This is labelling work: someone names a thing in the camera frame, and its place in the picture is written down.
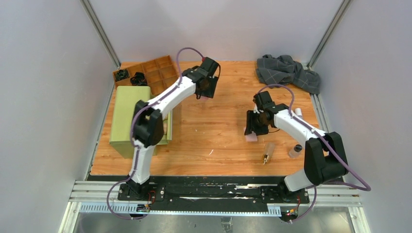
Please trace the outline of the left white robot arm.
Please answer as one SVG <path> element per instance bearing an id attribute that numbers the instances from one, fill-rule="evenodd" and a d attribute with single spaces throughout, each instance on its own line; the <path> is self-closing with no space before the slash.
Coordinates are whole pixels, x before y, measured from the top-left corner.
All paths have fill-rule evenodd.
<path id="1" fill-rule="evenodd" d="M 134 147 L 133 165 L 125 183 L 136 200 L 148 197 L 152 156 L 164 135 L 164 119 L 189 96 L 213 98 L 220 72 L 218 62 L 204 57 L 200 65 L 184 70 L 164 92 L 149 101 L 140 100 L 135 104 L 130 130 Z"/>

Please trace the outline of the pink square pad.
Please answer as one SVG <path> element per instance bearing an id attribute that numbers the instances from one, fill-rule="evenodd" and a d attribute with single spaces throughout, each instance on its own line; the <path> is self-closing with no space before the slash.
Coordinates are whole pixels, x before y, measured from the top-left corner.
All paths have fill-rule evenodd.
<path id="1" fill-rule="evenodd" d="M 246 135 L 245 139 L 247 142 L 257 142 L 258 141 L 258 137 L 254 133 Z"/>

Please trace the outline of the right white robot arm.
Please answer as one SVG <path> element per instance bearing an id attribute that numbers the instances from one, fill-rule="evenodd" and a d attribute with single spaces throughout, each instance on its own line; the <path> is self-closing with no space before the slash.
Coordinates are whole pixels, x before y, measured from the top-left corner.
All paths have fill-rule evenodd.
<path id="1" fill-rule="evenodd" d="M 283 202 L 291 202 L 298 190 L 348 173 L 343 141 L 338 133 L 326 133 L 311 126 L 287 105 L 275 104 L 267 91 L 255 94 L 253 102 L 254 110 L 246 113 L 245 135 L 266 135 L 269 127 L 278 128 L 295 139 L 305 152 L 303 169 L 286 176 L 278 188 L 278 197 Z"/>

